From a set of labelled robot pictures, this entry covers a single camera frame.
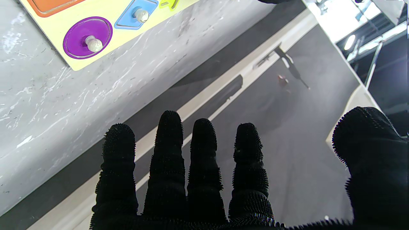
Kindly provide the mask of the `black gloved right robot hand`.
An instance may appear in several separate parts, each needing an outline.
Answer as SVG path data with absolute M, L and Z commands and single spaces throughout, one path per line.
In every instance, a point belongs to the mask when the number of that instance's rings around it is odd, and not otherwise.
M 291 230 L 407 230 L 408 141 L 374 107 L 355 107 L 333 132 L 333 148 L 346 164 L 353 220 L 292 226 Z M 137 214 L 135 136 L 122 123 L 105 134 L 91 230 L 284 230 L 268 200 L 262 144 L 251 123 L 237 128 L 232 198 L 225 215 L 216 132 L 208 119 L 194 123 L 185 186 L 183 128 L 175 111 L 159 121 L 144 210 Z

